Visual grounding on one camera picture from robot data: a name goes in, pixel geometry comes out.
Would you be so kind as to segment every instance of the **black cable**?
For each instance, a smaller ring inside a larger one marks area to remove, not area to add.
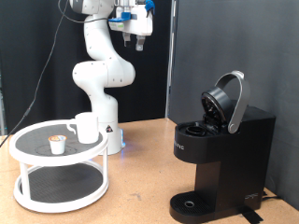
[[[67,3],[68,3],[68,0],[67,0],[67,2],[66,2],[66,4],[65,4],[64,12],[66,11]],[[54,50],[54,47],[55,47],[55,44],[56,44],[56,37],[57,37],[58,31],[59,31],[59,28],[60,28],[60,25],[61,25],[63,19],[64,19],[64,16],[62,16],[62,17],[60,18],[59,24],[58,24],[58,26],[57,26],[56,33],[55,33],[55,37],[54,37],[54,43],[53,43],[53,45],[52,45],[52,48],[51,48],[51,51],[50,51],[50,55],[49,55],[49,57],[48,57],[48,59],[47,59],[47,62],[46,62],[46,64],[45,64],[45,66],[44,66],[44,68],[43,68],[41,74],[40,74],[40,78],[39,78],[38,83],[37,83],[37,86],[36,86],[35,98],[34,98],[33,102],[29,105],[29,107],[27,108],[26,112],[25,112],[24,115],[22,116],[22,118],[21,118],[21,120],[19,121],[19,123],[18,123],[18,124],[13,128],[13,130],[7,135],[7,137],[5,138],[5,140],[1,143],[0,147],[2,147],[2,145],[7,141],[7,139],[11,136],[11,134],[12,134],[12,133],[19,127],[19,125],[21,124],[21,122],[27,117],[27,115],[29,114],[29,112],[30,112],[32,106],[34,105],[34,103],[35,103],[35,101],[36,101],[36,95],[37,95],[37,90],[38,90],[38,88],[39,88],[40,80],[41,80],[41,78],[42,78],[43,75],[44,75],[44,72],[45,72],[45,70],[46,70],[46,67],[47,67],[47,65],[48,65],[48,63],[49,63],[49,61],[50,61],[50,57],[52,56],[52,53],[53,53],[53,50]]]
[[[63,14],[64,17],[66,17],[68,20],[70,21],[73,21],[73,22],[77,22],[77,23],[88,23],[88,22],[93,22],[93,21],[102,21],[102,20],[107,20],[107,18],[100,18],[100,19],[95,19],[95,20],[92,20],[92,21],[75,21],[71,18],[68,18],[66,15],[65,15],[65,11],[63,12],[62,9],[60,8],[60,4],[61,4],[61,1],[62,0],[59,0],[58,1],[58,8],[60,10],[60,12]]]
[[[262,198],[262,202],[264,202],[264,201],[266,201],[266,200],[269,200],[269,199],[282,199],[282,198],[280,198],[279,196],[263,197],[263,198]]]

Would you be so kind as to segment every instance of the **drip tray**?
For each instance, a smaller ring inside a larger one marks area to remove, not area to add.
[[[173,209],[185,216],[200,216],[213,212],[194,191],[175,196],[170,204]]]
[[[178,194],[170,201],[170,215],[182,223],[203,223],[213,220],[214,212],[195,191]]]
[[[29,174],[31,200],[40,203],[66,203],[84,198],[103,184],[99,170],[84,163],[41,167]]]

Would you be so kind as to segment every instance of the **black coffee maker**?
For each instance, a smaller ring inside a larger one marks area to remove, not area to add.
[[[234,78],[240,84],[237,102],[223,91]],[[203,120],[176,127],[174,154],[197,168],[195,190],[170,201],[175,220],[204,223],[261,207],[276,118],[248,106],[249,97],[244,74],[233,71],[202,94]]]

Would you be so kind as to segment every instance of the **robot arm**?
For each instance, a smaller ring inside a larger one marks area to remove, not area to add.
[[[136,48],[142,50],[145,36],[152,32],[153,9],[148,10],[148,15],[146,5],[130,5],[133,2],[135,0],[120,0],[118,16],[122,16],[122,12],[130,12],[131,16],[118,23],[118,26],[122,24],[120,31],[123,31],[125,41],[128,40],[128,35],[137,35]],[[70,0],[70,5],[77,13],[89,15],[85,21],[91,22],[84,23],[84,38],[87,52],[95,60],[78,63],[73,70],[73,79],[89,96],[92,111],[97,114],[99,125],[104,129],[113,130],[108,132],[108,155],[114,154],[124,146],[118,126],[118,102],[105,94],[104,88],[132,84],[135,69],[114,50],[107,21],[98,20],[110,15],[114,8],[114,0]]]

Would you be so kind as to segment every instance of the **tabletop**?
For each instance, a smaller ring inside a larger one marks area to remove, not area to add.
[[[0,148],[1,223],[177,223],[169,215],[169,202],[174,195],[194,189],[196,165],[174,156],[175,126],[170,119],[120,124],[126,147],[108,157],[106,194],[85,208],[62,214],[32,212],[16,202],[13,188],[20,167],[9,155],[6,142]],[[101,163],[102,156],[93,161]],[[267,200],[256,212],[263,224],[299,223],[298,211],[282,200]],[[210,223],[249,224],[241,215]]]

